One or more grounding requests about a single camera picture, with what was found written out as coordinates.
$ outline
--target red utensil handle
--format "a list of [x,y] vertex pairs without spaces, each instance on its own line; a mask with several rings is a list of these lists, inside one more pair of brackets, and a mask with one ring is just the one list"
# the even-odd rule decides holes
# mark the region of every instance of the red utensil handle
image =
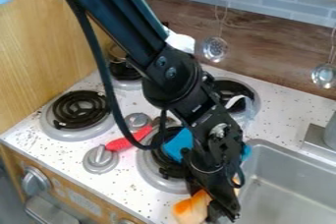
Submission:
[[[151,131],[151,126],[145,126],[138,130],[136,133],[133,134],[137,141],[141,141],[144,137],[146,137]],[[126,138],[119,138],[116,140],[112,140],[105,145],[106,149],[111,151],[118,151],[122,149],[127,149],[132,147],[132,144]]]

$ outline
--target wooden panel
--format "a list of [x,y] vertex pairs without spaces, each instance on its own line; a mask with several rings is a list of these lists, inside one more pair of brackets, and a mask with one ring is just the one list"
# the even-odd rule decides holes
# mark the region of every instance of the wooden panel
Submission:
[[64,0],[0,5],[0,63],[0,133],[95,69]]
[[26,196],[21,190],[21,184],[20,184],[20,177],[21,177],[21,170],[20,167],[16,165],[14,156],[11,155],[11,152],[9,151],[9,148],[7,148],[5,145],[0,143],[0,158],[3,160],[6,171],[8,173],[9,178],[11,179],[14,188],[18,192],[19,198],[21,202],[26,201]]
[[[198,42],[218,34],[213,6],[186,0],[146,1],[175,32]],[[219,64],[209,64],[336,99],[336,88],[319,89],[310,80],[310,70],[328,58],[331,28],[242,11],[229,11],[227,24],[232,28],[224,26],[222,37],[229,43],[229,56]]]
[[[69,205],[73,209],[77,210],[78,212],[82,213],[85,216],[88,216],[90,219],[96,221],[97,223],[114,223],[111,221],[111,213],[114,213],[114,220],[119,219],[127,219],[133,221],[136,224],[144,224],[144,222],[140,221],[136,217],[132,216],[131,214],[123,211],[122,209],[118,208],[117,206],[107,202],[106,200],[102,199],[99,196],[85,190],[84,188],[68,181],[67,179],[55,174],[54,172],[50,171],[49,169],[45,168],[44,166],[40,165],[39,163],[28,159],[16,151],[10,149],[9,147],[0,144],[0,148],[6,152],[7,156],[12,159],[11,162],[11,169],[15,174],[14,178],[16,178],[16,183],[20,184],[20,178],[23,177],[24,166],[33,166],[39,169],[44,175],[46,175],[49,180],[51,180],[52,189],[50,190],[50,194],[64,202],[65,204]],[[84,208],[77,203],[74,203],[71,198],[68,190],[72,191],[72,196],[74,193],[76,194],[77,198],[81,198],[82,200],[86,201],[85,205],[89,205],[89,200],[91,203],[94,203],[96,206],[92,209],[95,211],[89,211],[87,208]]]

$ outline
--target sink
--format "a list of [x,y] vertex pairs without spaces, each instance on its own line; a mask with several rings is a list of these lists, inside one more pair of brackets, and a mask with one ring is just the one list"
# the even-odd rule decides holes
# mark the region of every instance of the sink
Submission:
[[248,144],[252,156],[243,164],[236,223],[336,223],[335,167],[264,140]]

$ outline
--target speckled countertop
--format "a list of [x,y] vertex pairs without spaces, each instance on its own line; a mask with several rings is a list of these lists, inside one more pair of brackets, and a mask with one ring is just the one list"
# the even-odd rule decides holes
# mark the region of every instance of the speckled countertop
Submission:
[[[336,102],[330,99],[208,66],[204,66],[204,69],[214,77],[246,83],[258,93],[261,107],[245,131],[246,140],[269,140],[300,151],[308,124],[324,127],[336,111]],[[102,91],[99,75],[93,73],[69,90],[79,89]],[[117,94],[125,116],[132,112],[144,112],[152,117],[159,115],[159,111],[145,101],[141,91],[119,90]],[[40,110],[4,133],[1,136],[3,142],[146,223],[175,223],[170,207],[186,196],[164,193],[149,185],[137,171],[135,148],[120,153],[121,161],[107,174],[92,175],[83,168],[82,160],[89,149],[121,136],[117,126],[91,140],[64,142],[50,139],[42,132],[39,115]]]

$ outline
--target robotic arm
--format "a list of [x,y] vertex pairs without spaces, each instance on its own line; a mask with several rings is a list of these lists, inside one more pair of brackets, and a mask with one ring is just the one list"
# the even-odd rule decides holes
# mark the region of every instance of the robotic arm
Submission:
[[[193,55],[170,47],[161,23],[143,0],[66,0],[77,16],[95,57],[111,111],[125,137],[138,143],[123,120],[108,69],[86,15],[92,17],[128,53],[127,61],[143,76],[145,98],[161,108],[160,130],[170,110],[194,136],[193,149],[183,149],[183,164],[191,194],[205,189],[213,201],[209,218],[227,216],[232,222],[240,205],[234,188],[244,184],[241,156],[243,132],[219,102],[213,77],[201,69]],[[240,185],[233,181],[238,175]]]

